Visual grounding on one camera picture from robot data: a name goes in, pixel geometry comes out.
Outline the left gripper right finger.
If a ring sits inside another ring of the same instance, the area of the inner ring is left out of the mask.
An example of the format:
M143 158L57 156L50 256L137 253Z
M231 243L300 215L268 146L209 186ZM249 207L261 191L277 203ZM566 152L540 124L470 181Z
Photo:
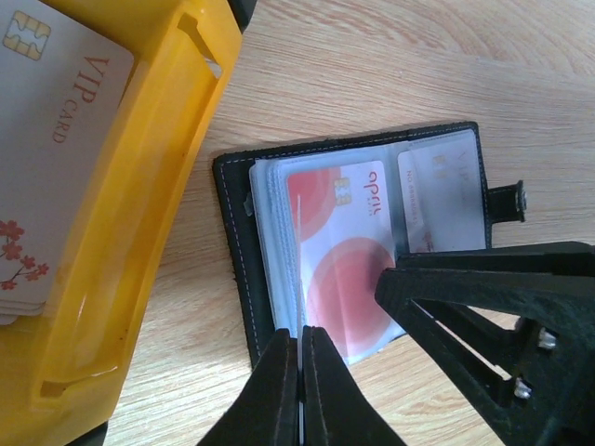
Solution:
M303 329L301 352L307 445L404 444L358 388L324 328Z

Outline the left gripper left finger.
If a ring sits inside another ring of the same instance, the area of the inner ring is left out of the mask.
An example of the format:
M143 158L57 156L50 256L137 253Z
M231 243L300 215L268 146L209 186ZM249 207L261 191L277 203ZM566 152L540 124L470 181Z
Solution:
M297 445L297 340L275 332L241 393L201 445Z

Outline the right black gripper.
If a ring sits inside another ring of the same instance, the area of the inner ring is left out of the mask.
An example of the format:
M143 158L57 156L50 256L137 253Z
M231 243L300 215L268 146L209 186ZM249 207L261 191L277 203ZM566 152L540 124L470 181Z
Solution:
M593 245L404 255L376 301L504 444L594 443L594 353L535 322L594 323ZM524 318L507 330L465 306Z

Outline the white pink credit card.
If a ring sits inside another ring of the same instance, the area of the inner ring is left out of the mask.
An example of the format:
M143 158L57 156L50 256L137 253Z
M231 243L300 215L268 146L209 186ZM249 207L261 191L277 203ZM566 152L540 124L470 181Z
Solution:
M296 244L297 244L297 438L298 444L304 445L306 442L305 427L304 427L304 397L303 397L303 285L301 277L301 194L297 195L297 227L296 227Z
M397 164L411 253L486 247L479 156L472 133L411 142Z

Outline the black leather card holder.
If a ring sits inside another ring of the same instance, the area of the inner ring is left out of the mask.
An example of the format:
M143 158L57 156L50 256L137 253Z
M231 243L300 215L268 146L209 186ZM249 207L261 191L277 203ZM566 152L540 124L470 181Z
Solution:
M225 153L213 175L252 362L306 326L346 363L375 354L403 334L374 298L384 269L488 248L527 206L521 182L488 186L473 122Z

